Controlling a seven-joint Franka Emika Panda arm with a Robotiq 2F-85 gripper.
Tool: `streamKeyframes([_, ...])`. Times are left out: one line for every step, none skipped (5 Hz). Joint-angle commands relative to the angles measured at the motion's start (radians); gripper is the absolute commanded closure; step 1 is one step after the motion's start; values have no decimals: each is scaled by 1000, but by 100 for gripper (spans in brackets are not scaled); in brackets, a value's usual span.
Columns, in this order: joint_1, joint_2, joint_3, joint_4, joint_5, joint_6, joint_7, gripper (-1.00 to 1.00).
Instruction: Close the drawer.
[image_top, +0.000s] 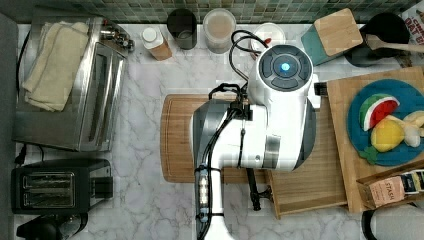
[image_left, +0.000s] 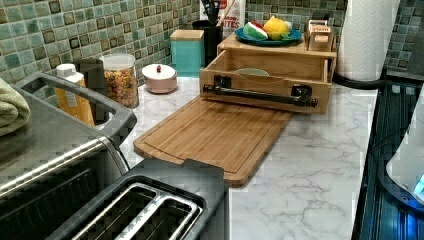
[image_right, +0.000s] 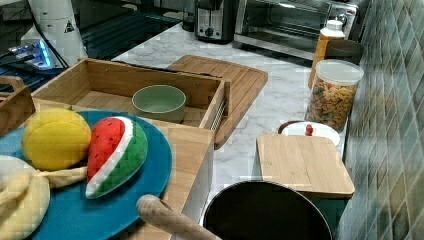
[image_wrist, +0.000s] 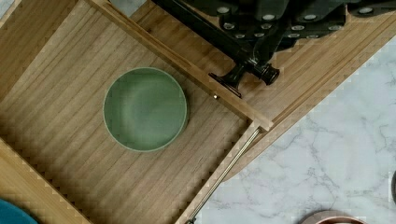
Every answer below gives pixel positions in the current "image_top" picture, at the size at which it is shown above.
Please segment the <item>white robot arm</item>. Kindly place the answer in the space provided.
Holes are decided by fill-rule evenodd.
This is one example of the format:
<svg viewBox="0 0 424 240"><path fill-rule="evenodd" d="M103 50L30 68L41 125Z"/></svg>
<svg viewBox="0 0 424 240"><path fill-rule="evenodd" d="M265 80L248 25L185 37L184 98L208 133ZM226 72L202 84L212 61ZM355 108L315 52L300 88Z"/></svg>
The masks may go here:
<svg viewBox="0 0 424 240"><path fill-rule="evenodd" d="M232 92L234 100L209 96L194 111L190 147L197 240L232 240L224 219L223 168L291 172L311 154L316 136L308 99L312 82L308 55L292 45L275 45L256 59L245 86L222 83L212 90Z"/></svg>

